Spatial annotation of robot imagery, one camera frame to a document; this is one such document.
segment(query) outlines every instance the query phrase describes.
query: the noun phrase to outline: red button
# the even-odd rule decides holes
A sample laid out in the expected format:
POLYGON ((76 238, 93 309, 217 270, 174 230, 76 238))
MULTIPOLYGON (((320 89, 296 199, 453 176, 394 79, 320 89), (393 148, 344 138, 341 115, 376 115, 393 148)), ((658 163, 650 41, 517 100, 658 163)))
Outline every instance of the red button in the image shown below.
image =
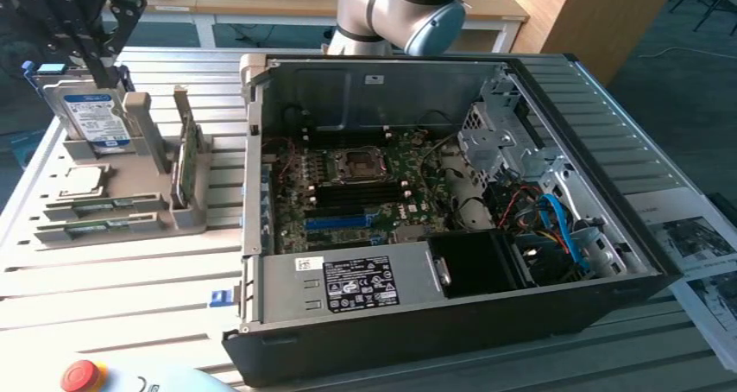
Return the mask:
POLYGON ((94 385, 100 377, 100 368, 89 360, 78 360, 69 366, 61 378, 65 392, 82 392, 94 385))

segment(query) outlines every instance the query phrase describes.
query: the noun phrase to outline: gray robotic arm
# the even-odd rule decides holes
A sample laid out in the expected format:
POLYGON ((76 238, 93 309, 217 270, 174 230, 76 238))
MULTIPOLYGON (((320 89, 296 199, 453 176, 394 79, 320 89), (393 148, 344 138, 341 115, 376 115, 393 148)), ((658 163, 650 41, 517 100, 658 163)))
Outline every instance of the gray robotic arm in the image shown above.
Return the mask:
POLYGON ((337 30, 326 53, 438 55, 461 33, 460 0, 337 0, 337 30))

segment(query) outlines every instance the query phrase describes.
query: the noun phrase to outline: slotted metal table surface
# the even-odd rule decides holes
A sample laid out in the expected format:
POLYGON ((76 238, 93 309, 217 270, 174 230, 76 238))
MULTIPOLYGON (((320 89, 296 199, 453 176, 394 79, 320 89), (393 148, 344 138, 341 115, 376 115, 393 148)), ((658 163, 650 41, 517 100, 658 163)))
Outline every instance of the slotted metal table surface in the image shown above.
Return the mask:
MULTIPOLYGON (((186 85, 194 118, 214 137, 208 231, 201 235, 104 249, 26 248, 41 195, 64 165, 61 128, 52 122, 0 217, 0 350, 46 342, 101 361, 145 357, 204 370, 238 390, 250 390, 221 345, 208 338, 213 323, 205 308, 210 290, 230 287, 241 272, 246 115, 238 59, 245 52, 128 48, 121 55, 137 90, 152 95, 162 136, 178 135, 170 93, 173 85, 186 85)), ((520 57, 622 192, 688 186, 578 65, 561 55, 520 57)), ((670 392, 736 390, 737 375, 722 369, 673 296, 662 292, 610 313, 578 335, 274 389, 670 392)))

